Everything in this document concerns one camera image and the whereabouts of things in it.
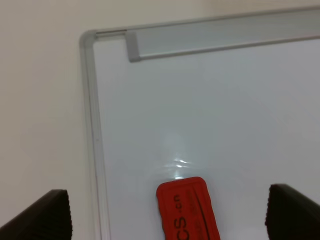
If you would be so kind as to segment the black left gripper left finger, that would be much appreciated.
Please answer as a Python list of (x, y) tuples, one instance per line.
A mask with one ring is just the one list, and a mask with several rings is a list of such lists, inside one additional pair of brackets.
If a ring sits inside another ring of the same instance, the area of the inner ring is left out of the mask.
[(0, 228), (2, 240), (70, 240), (68, 191), (52, 189)]

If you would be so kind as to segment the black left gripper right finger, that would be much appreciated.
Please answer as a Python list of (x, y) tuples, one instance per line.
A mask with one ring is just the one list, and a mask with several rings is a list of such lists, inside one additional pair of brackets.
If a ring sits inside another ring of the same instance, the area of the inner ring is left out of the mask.
[(287, 184), (272, 184), (265, 226), (270, 240), (318, 240), (320, 205)]

